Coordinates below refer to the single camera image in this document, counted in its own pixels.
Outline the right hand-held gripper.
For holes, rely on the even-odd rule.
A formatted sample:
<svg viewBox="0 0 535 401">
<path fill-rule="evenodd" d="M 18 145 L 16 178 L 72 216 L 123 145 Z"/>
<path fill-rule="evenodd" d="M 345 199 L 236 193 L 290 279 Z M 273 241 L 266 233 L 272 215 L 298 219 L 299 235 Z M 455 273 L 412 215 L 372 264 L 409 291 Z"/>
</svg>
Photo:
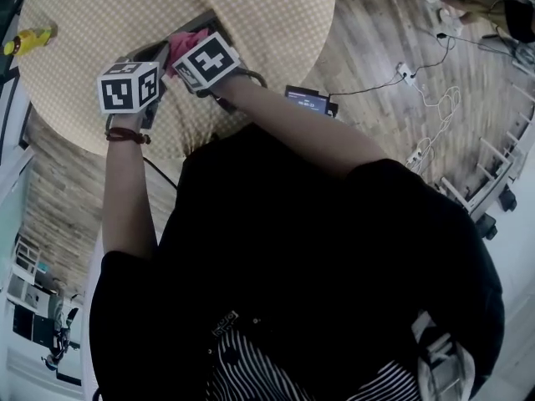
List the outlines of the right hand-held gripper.
<svg viewBox="0 0 535 401">
<path fill-rule="evenodd" d="M 219 32 L 209 35 L 172 64 L 193 94 L 209 89 L 240 66 L 237 51 Z"/>
</svg>

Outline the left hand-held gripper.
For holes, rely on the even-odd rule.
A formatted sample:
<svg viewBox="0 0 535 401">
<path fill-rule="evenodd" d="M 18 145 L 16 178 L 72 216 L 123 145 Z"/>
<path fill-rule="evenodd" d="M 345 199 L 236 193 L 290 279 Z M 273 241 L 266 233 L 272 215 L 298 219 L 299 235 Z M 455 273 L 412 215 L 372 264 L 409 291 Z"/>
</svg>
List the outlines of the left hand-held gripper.
<svg viewBox="0 0 535 401">
<path fill-rule="evenodd" d="M 151 129 L 165 90 L 158 61 L 120 60 L 98 78 L 98 98 L 102 114 L 141 114 L 141 128 Z"/>
</svg>

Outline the pink cloth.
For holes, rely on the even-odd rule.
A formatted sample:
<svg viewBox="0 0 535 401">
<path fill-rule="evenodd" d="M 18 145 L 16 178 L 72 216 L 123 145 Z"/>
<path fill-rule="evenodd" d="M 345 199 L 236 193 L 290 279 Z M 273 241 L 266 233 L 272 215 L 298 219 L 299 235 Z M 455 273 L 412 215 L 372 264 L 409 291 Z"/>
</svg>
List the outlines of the pink cloth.
<svg viewBox="0 0 535 401">
<path fill-rule="evenodd" d="M 169 39 L 169 58 L 166 63 L 166 74 L 173 78 L 176 76 L 176 71 L 173 69 L 173 64 L 179 60 L 184 54 L 189 52 L 198 43 L 205 40 L 209 35 L 209 29 L 203 28 L 199 32 L 179 32 L 173 33 Z"/>
</svg>

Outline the grey keypad device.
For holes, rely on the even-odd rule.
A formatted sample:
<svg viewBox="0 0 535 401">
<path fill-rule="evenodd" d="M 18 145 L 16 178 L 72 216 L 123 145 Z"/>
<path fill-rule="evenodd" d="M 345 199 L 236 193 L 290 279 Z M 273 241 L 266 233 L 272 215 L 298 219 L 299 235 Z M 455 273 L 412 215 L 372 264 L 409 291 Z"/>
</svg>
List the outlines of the grey keypad device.
<svg viewBox="0 0 535 401">
<path fill-rule="evenodd" d="M 118 62 L 159 62 L 160 70 L 164 73 L 171 55 L 171 37 L 178 33 L 199 33 L 203 29 L 207 29 L 209 35 L 220 33 L 229 46 L 234 45 L 231 35 L 224 28 L 215 11 L 210 9 L 182 25 L 163 40 L 143 45 L 118 59 Z"/>
</svg>

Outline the person's left forearm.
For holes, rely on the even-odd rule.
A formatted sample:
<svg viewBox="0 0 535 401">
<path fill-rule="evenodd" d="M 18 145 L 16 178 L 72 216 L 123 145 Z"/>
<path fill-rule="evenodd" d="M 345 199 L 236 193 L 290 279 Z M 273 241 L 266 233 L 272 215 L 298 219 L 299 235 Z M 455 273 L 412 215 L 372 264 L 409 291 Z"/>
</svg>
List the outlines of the person's left forearm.
<svg viewBox="0 0 535 401">
<path fill-rule="evenodd" d="M 120 114 L 111 122 L 102 215 L 104 252 L 150 259 L 157 248 L 146 187 L 140 134 L 143 116 Z"/>
</svg>

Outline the person's right forearm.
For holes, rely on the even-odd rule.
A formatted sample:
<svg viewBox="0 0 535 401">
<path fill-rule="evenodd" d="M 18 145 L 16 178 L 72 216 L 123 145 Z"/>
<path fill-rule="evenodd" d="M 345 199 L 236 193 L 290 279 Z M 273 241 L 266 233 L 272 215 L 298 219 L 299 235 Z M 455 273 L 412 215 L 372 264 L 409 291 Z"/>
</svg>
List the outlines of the person's right forearm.
<svg viewBox="0 0 535 401">
<path fill-rule="evenodd" d="M 360 165 L 387 158 L 356 128 L 295 104 L 246 76 L 223 79 L 212 91 L 293 152 L 333 176 L 344 178 Z"/>
</svg>

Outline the round table with checked tablecloth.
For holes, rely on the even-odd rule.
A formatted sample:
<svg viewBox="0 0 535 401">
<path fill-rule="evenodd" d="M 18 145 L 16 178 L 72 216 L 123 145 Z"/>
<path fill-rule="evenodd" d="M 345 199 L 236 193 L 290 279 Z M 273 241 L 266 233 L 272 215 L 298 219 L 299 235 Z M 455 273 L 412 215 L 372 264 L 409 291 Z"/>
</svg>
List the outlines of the round table with checked tablecloth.
<svg viewBox="0 0 535 401">
<path fill-rule="evenodd" d="M 24 0 L 21 29 L 55 25 L 44 47 L 18 59 L 41 118 L 61 137 L 104 155 L 97 78 L 129 52 L 213 11 L 241 60 L 270 89 L 300 84 L 329 34 L 335 0 Z"/>
</svg>

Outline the black tablet with lit screen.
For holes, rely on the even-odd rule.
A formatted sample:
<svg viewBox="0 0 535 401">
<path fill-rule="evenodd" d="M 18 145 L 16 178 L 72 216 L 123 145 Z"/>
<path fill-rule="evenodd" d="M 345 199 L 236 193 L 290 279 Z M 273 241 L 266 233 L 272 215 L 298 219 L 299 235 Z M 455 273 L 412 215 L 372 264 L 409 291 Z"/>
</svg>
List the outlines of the black tablet with lit screen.
<svg viewBox="0 0 535 401">
<path fill-rule="evenodd" d="M 295 104 L 325 114 L 333 119 L 338 114 L 339 106 L 332 102 L 328 95 L 321 95 L 317 90 L 287 85 L 284 96 Z"/>
</svg>

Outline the yellow bottle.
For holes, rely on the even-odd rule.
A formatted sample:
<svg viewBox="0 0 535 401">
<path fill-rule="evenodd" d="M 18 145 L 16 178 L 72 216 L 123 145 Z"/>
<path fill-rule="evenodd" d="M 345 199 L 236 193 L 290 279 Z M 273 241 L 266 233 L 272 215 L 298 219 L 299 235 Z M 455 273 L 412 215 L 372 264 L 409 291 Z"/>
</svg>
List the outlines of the yellow bottle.
<svg viewBox="0 0 535 401">
<path fill-rule="evenodd" d="M 55 37 L 57 28 L 29 28 L 21 30 L 13 40 L 3 46 L 5 56 L 23 56 L 36 48 L 45 47 Z"/>
</svg>

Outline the dark railing with wooden handrail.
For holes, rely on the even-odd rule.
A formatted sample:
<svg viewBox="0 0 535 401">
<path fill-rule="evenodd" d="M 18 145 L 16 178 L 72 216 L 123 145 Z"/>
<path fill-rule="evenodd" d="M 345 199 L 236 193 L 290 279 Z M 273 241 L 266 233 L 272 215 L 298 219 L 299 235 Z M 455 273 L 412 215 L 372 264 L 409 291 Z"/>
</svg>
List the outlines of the dark railing with wooden handrail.
<svg viewBox="0 0 535 401">
<path fill-rule="evenodd" d="M 8 153 L 9 111 L 19 77 L 14 57 L 5 55 L 3 47 L 17 34 L 22 5 L 23 0 L 0 0 L 0 160 Z"/>
</svg>

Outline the frosted glass door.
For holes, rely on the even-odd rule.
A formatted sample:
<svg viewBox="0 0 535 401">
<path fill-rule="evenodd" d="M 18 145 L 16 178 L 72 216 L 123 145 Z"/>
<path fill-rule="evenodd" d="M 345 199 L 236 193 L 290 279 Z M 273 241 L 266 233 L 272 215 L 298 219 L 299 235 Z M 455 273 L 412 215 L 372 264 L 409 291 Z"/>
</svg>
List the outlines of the frosted glass door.
<svg viewBox="0 0 535 401">
<path fill-rule="evenodd" d="M 0 285 L 9 273 L 14 244 L 23 223 L 32 163 L 32 150 L 18 148 L 0 165 Z"/>
</svg>

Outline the white shelf rack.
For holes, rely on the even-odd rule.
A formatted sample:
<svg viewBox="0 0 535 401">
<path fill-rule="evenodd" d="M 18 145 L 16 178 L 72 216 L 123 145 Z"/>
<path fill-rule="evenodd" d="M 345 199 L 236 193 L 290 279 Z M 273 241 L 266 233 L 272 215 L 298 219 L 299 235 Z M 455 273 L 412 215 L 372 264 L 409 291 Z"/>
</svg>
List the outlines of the white shelf rack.
<svg viewBox="0 0 535 401">
<path fill-rule="evenodd" d="M 43 274 L 40 265 L 39 248 L 24 236 L 17 236 L 8 278 L 7 298 L 32 312 L 38 312 L 40 290 L 36 282 L 38 274 Z"/>
</svg>

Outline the person's black shirt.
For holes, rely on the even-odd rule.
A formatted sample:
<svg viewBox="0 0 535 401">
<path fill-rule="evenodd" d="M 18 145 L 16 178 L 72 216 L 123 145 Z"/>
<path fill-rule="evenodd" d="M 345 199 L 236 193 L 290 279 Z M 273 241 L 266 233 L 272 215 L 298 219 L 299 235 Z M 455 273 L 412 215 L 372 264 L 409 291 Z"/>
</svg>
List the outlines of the person's black shirt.
<svg viewBox="0 0 535 401">
<path fill-rule="evenodd" d="M 237 330 L 320 400 L 396 361 L 420 312 L 472 356 L 502 346 L 502 286 L 468 214 L 393 160 L 327 175 L 251 125 L 192 153 L 150 259 L 107 253 L 89 319 L 101 401 L 206 401 Z"/>
</svg>

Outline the white wheeled cart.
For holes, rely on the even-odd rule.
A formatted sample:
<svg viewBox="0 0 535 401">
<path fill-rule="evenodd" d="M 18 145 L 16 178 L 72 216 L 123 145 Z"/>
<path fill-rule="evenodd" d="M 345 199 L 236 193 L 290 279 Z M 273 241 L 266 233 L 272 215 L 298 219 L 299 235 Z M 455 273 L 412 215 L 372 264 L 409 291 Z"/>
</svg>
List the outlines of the white wheeled cart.
<svg viewBox="0 0 535 401">
<path fill-rule="evenodd" d="M 504 211 L 514 211 L 516 196 L 510 184 L 518 180 L 527 163 L 528 155 L 535 150 L 535 90 L 511 84 L 515 98 L 523 97 L 530 103 L 528 112 L 517 112 L 513 116 L 513 127 L 494 145 L 488 139 L 478 139 L 481 157 L 475 165 L 478 184 L 473 192 L 461 193 L 445 176 L 440 178 L 438 191 L 456 201 L 476 224 L 481 237 L 491 240 L 497 234 L 496 219 L 488 214 L 495 202 Z"/>
</svg>

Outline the person's striped trousers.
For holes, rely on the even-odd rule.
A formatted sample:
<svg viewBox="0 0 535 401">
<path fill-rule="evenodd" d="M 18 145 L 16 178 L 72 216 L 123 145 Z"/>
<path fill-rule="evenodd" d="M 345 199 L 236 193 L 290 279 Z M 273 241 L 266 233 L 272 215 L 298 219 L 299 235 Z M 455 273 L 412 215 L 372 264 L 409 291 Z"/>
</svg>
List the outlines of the person's striped trousers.
<svg viewBox="0 0 535 401">
<path fill-rule="evenodd" d="M 415 376 L 396 361 L 350 396 L 320 400 L 237 330 L 219 337 L 211 354 L 215 364 L 206 401 L 422 401 Z"/>
</svg>

